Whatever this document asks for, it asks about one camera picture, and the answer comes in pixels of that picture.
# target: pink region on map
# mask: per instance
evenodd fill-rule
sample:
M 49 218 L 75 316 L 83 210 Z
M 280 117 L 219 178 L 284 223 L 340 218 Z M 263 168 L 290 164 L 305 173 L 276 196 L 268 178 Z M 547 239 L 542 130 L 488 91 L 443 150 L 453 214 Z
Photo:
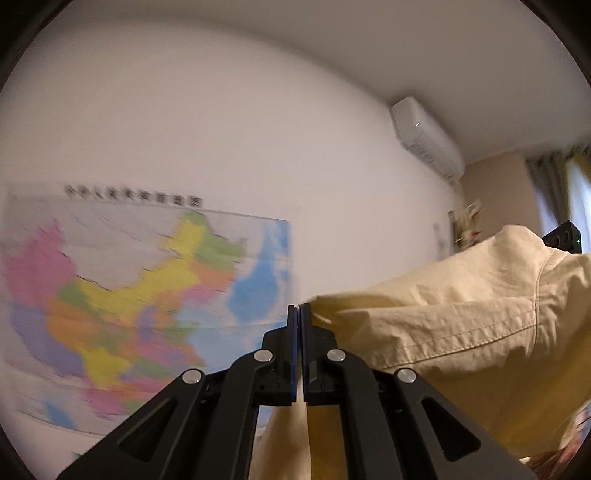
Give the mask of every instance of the pink region on map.
M 185 365 L 190 360 L 182 350 L 166 343 L 140 343 L 136 348 L 139 356 L 168 367 Z
M 15 301 L 43 309 L 48 299 L 76 278 L 76 266 L 60 251 L 63 245 L 56 222 L 45 230 L 38 229 L 22 255 L 6 256 L 7 284 Z
M 218 293 L 217 290 L 207 285 L 199 284 L 184 290 L 181 298 L 185 301 L 201 305 L 210 302 Z
M 117 395 L 107 390 L 88 388 L 84 392 L 84 399 L 90 404 L 92 410 L 99 417 L 104 418 L 112 415 L 124 415 L 127 413 L 125 408 L 120 404 Z

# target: white wall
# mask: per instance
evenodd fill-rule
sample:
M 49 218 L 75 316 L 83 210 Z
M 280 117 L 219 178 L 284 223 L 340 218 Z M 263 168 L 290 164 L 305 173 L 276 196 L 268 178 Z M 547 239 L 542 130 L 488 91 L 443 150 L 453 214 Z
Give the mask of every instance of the white wall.
M 524 225 L 542 235 L 538 201 L 523 155 L 506 153 L 472 163 L 460 182 L 468 203 L 477 198 L 482 202 L 478 220 L 482 239 L 505 225 Z
M 387 105 L 232 33 L 58 19 L 0 93 L 0 126 L 5 181 L 195 192 L 207 209 L 290 220 L 294 301 L 435 260 L 435 225 L 447 241 L 454 194 L 402 149 Z M 41 479 L 71 461 L 72 440 L 13 421 Z

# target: stitching seam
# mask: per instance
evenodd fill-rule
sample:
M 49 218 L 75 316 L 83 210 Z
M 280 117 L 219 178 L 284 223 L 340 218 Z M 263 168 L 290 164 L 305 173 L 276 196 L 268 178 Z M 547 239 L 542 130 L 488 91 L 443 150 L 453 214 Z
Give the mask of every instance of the stitching seam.
M 403 365 L 415 365 L 415 364 L 419 364 L 420 362 L 425 362 L 427 360 L 432 360 L 434 358 L 439 358 L 441 356 L 446 356 L 446 355 L 450 355 L 450 354 L 453 354 L 453 353 L 467 352 L 468 350 L 472 350 L 474 348 L 478 348 L 480 346 L 487 345 L 489 343 L 494 343 L 494 342 L 498 342 L 499 340 L 504 340 L 505 338 L 509 338 L 510 336 L 516 335 L 517 333 L 523 332 L 524 330 L 527 330 L 529 328 L 535 328 L 535 325 L 526 325 L 526 326 L 520 328 L 519 330 L 516 330 L 514 332 L 511 332 L 508 335 L 500 336 L 498 338 L 488 339 L 488 340 L 485 340 L 483 342 L 476 343 L 474 345 L 470 345 L 469 347 L 459 347 L 459 348 L 455 348 L 455 349 L 448 350 L 448 351 L 445 351 L 445 352 L 440 352 L 440 353 L 437 353 L 436 355 L 428 356 L 426 358 L 421 358 L 420 360 L 416 360 L 414 362 L 405 362 L 403 364 L 393 364 L 393 365 L 386 364 L 383 367 L 379 367 L 379 368 L 380 369 L 388 369 L 388 368 L 398 368 L 398 367 L 401 367 Z
M 501 320 L 500 322 L 490 323 L 488 325 L 482 325 L 480 327 L 473 328 L 472 330 L 464 330 L 464 331 L 459 332 L 459 333 L 451 333 L 449 335 L 446 335 L 445 337 L 438 337 L 438 338 L 434 338 L 432 340 L 427 340 L 427 341 L 421 342 L 421 343 L 414 343 L 414 344 L 411 344 L 411 345 L 399 346 L 399 347 L 396 347 L 395 350 L 404 350 L 405 348 L 420 347 L 420 346 L 426 345 L 428 343 L 438 342 L 439 340 L 445 340 L 447 338 L 457 337 L 457 336 L 463 335 L 464 333 L 472 333 L 472 332 L 476 332 L 477 330 L 483 330 L 485 328 L 494 327 L 496 325 L 502 325 L 503 323 L 510 322 L 511 320 L 514 320 L 514 319 L 516 319 L 518 317 L 521 317 L 523 315 L 526 315 L 528 313 L 531 313 L 534 310 L 535 310 L 535 308 L 529 309 L 529 310 L 526 310 L 525 312 L 521 312 L 521 313 L 518 313 L 517 315 L 513 315 L 511 318 L 508 318 L 508 319 L 505 319 L 505 320 Z

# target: curtain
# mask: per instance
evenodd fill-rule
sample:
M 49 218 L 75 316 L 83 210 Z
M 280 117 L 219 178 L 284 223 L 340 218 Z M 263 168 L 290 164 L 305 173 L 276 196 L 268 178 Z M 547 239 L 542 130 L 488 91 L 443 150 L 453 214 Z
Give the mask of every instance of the curtain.
M 591 157 L 578 151 L 567 169 L 570 219 L 581 232 L 583 253 L 591 252 Z
M 560 153 L 526 162 L 531 179 L 558 224 L 570 218 L 567 159 Z

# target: fabric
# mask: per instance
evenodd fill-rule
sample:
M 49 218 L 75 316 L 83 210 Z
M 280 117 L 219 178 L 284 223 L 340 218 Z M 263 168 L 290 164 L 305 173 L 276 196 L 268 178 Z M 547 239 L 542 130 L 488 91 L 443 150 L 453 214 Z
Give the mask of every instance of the fabric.
M 340 348 L 381 371 L 414 368 L 519 458 L 565 446 L 591 398 L 591 255 L 524 227 L 311 307 Z M 346 478 L 336 407 L 307 409 L 308 439 L 304 404 L 277 410 L 254 453 L 276 468 L 252 479 Z
M 526 162 L 534 185 L 544 196 L 559 225 L 570 217 L 566 162 L 566 157 L 560 153 Z

